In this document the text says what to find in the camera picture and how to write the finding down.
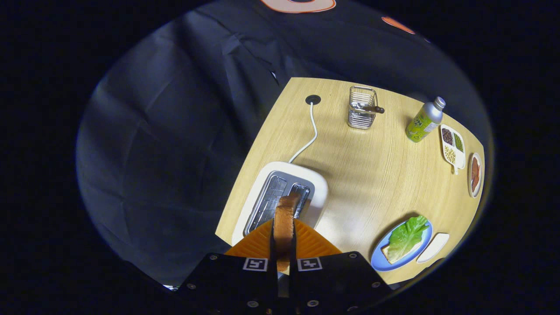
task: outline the bottle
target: bottle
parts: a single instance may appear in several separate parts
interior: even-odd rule
[[[439,96],[433,102],[425,103],[408,125],[407,137],[412,142],[420,142],[424,139],[441,124],[441,119],[444,117],[442,112],[444,107],[445,101]]]

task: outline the black metal plate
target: black metal plate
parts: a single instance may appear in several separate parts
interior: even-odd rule
[[[209,253],[176,294],[210,314],[266,314],[278,295],[276,262],[268,261],[266,272],[244,270],[246,263],[245,257]],[[250,301],[259,305],[249,307]]]
[[[292,258],[290,287],[301,314],[359,312],[392,292],[359,252],[310,258],[301,268]]]

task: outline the bottle cap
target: bottle cap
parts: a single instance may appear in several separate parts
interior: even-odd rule
[[[445,107],[445,101],[441,97],[436,97],[436,100],[433,101],[433,104],[436,106],[437,109],[442,110]]]

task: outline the food on plate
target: food on plate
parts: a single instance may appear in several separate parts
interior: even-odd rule
[[[455,146],[459,149],[459,151],[463,152],[463,142],[461,141],[461,137],[459,137],[456,133],[453,133],[453,136],[455,137]]]
[[[445,151],[445,157],[447,158],[447,160],[450,163],[455,164],[455,158],[456,158],[455,151],[453,151],[453,149],[450,149],[449,147],[445,147],[444,151]]]
[[[470,178],[471,178],[471,191],[474,192],[476,189],[478,182],[480,181],[480,166],[478,164],[478,160],[476,157],[473,157],[473,166],[470,170]]]
[[[393,230],[389,237],[389,245],[381,249],[391,265],[420,246],[422,233],[428,228],[427,222],[428,219],[422,215],[411,217]]]
[[[441,136],[445,142],[449,145],[453,145],[453,136],[451,135],[451,131],[445,128],[441,128]]]

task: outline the green label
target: green label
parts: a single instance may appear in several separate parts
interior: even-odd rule
[[[420,140],[424,139],[432,130],[436,129],[437,126],[439,126],[439,124],[431,121],[422,109],[408,125],[407,136],[414,142],[420,142]]]

